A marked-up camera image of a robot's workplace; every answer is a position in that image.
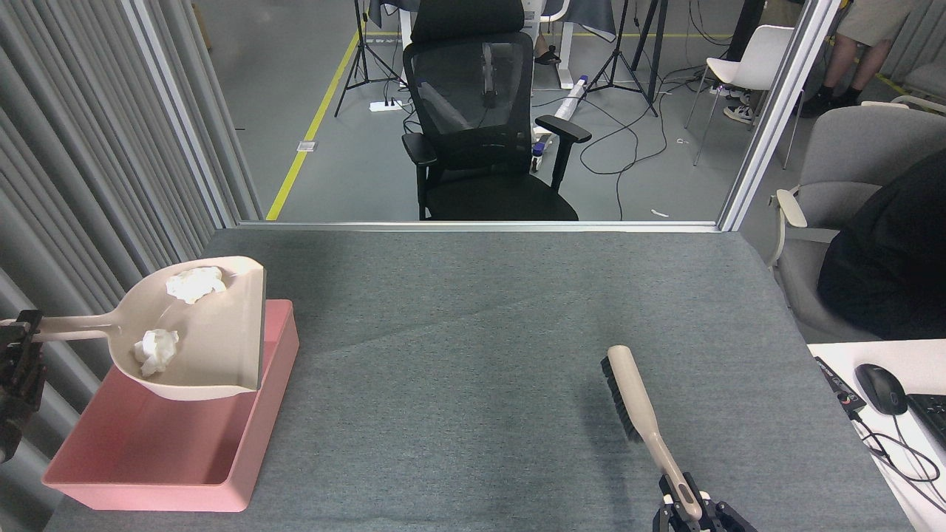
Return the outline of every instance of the gray table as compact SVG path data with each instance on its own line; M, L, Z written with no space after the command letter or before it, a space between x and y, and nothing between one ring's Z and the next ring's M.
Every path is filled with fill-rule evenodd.
M302 347L250 507L50 531L650 530L599 361L634 350L676 460L761 531L909 530L738 234L219 232Z

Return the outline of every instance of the chair backrest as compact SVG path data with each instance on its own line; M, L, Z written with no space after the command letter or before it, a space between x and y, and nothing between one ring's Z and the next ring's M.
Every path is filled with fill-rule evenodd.
M815 123L798 204L809 227L840 229L906 169L946 149L946 117L886 106L834 109Z
M532 160L533 42L520 0L423 0L404 68L424 136L446 169Z
M771 88L793 31L793 27L757 27L749 39L749 44L745 46L739 69L731 84L760 91Z

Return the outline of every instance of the white plastic chair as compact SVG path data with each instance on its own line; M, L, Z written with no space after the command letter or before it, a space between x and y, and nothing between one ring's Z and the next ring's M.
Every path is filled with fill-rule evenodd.
M696 109L696 101L703 91L703 83L706 81L707 73L711 70L713 75L722 83L735 85L744 89L753 91L768 91L772 88L772 81L775 80L776 72L779 70L781 57L785 55L788 49L788 43L792 38L793 27L783 26L759 26L749 43L745 46L743 59L741 61L726 61L717 58L707 58L707 68L703 71L703 78L700 80L700 86L693 97L693 106L690 108L690 114L687 116L687 124L683 129L690 127L690 119L693 116L693 110ZM703 137L700 139L700 148L696 153L696 160L693 165L700 160L700 153L703 152L703 143L707 138L707 131L710 130L712 116L716 112L716 103L719 101L719 93L716 91L716 98L712 102L712 109L709 111L707 127L703 130ZM792 152L792 142L795 141L795 129L798 127L798 115L801 113L801 104L798 104L798 110L795 117L795 127L792 129L792 138L788 144L788 152L785 153L785 163L782 168L788 165L788 155Z

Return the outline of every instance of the brush handle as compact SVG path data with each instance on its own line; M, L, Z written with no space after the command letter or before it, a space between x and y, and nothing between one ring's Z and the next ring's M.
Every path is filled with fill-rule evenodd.
M703 516L703 507L699 499L693 495L674 457L664 444L663 437L660 436L657 415L654 414L654 406L650 402L650 397L647 396L647 389L644 388L644 381L640 378L638 365L634 362L631 349L627 346L612 346L607 350L607 359L611 364L614 380L618 384L618 389L621 390L621 398L634 429L643 438L647 450L650 451L660 471L670 477L671 489L676 491L684 511L694 522L699 522Z
M0 321L6 326L16 320ZM33 342L57 342L61 340L89 340L105 338L111 329L116 328L111 312L95 316L68 316L43 318L39 332L33 335Z

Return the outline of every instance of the gray curtain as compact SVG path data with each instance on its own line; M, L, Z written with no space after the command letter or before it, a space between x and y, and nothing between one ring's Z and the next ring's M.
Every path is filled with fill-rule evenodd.
M915 68L933 60L946 62L946 0L918 0L881 72L903 82Z
M114 308L259 204L190 2L0 0L0 318ZM43 405L0 465L0 528L41 530L49 459L111 366L48 343Z

